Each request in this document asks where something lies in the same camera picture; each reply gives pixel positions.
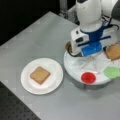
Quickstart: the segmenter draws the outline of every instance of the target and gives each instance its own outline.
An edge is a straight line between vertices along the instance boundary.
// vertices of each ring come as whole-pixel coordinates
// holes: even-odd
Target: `table surface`
[[[65,72],[65,43],[75,24],[49,12],[0,47],[0,80],[42,120],[118,120],[120,80],[105,88],[84,91]],[[33,95],[21,85],[23,68],[32,60],[52,58],[63,67],[62,84],[46,95]]]

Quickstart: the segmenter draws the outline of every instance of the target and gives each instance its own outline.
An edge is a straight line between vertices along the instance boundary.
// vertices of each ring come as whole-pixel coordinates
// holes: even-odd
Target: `toast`
[[[36,68],[36,70],[30,74],[30,78],[36,81],[40,85],[44,83],[49,76],[50,76],[50,72],[48,72],[42,67]]]
[[[120,44],[114,44],[107,48],[106,56],[111,60],[117,60],[120,58]]]

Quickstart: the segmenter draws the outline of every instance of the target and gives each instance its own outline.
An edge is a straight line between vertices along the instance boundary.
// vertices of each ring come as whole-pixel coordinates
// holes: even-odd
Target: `white round plate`
[[[104,75],[103,71],[106,67],[112,66],[112,67],[118,67],[120,65],[119,60],[110,61],[107,59],[104,52],[101,52],[94,56],[94,60],[96,65],[93,64],[93,61],[86,62],[87,58],[83,57],[71,57],[67,52],[65,52],[64,55],[64,66],[68,74],[74,78],[74,80],[84,83],[81,80],[81,76],[85,72],[92,72],[96,76],[96,81],[90,85],[102,85],[107,82],[109,82],[111,79],[109,79],[107,76]]]
[[[50,72],[50,76],[42,84],[38,84],[30,78],[30,74],[37,68],[42,67]],[[33,94],[47,94],[55,90],[63,79],[63,70],[58,62],[49,58],[40,58],[30,62],[21,73],[22,86]]]

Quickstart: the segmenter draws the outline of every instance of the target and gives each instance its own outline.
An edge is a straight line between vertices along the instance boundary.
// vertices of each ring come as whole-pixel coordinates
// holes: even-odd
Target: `small red object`
[[[82,74],[81,80],[82,80],[84,83],[91,84],[91,83],[94,83],[94,82],[95,82],[96,76],[95,76],[93,73],[86,72],[86,73],[83,73],[83,74]]]

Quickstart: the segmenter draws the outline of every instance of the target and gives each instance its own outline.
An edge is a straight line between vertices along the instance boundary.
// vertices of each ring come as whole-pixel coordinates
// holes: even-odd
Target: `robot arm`
[[[76,0],[80,26],[71,32],[73,55],[88,56],[117,42],[116,30],[107,28],[102,14],[120,20],[120,0]]]
[[[101,0],[103,14],[120,21],[120,0]]]

